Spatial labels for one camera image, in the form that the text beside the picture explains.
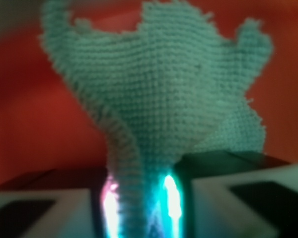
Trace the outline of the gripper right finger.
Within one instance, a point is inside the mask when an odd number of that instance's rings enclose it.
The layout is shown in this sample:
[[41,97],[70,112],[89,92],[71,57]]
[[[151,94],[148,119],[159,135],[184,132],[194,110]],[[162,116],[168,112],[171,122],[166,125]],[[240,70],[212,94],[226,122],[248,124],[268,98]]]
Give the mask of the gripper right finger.
[[168,238],[298,238],[298,163],[251,151],[187,154],[164,191]]

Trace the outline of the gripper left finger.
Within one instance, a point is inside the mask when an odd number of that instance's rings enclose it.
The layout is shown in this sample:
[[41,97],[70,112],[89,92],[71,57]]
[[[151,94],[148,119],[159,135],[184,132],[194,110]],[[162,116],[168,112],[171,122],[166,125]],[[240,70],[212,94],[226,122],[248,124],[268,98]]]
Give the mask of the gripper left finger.
[[28,172],[0,183],[0,238],[116,238],[105,168]]

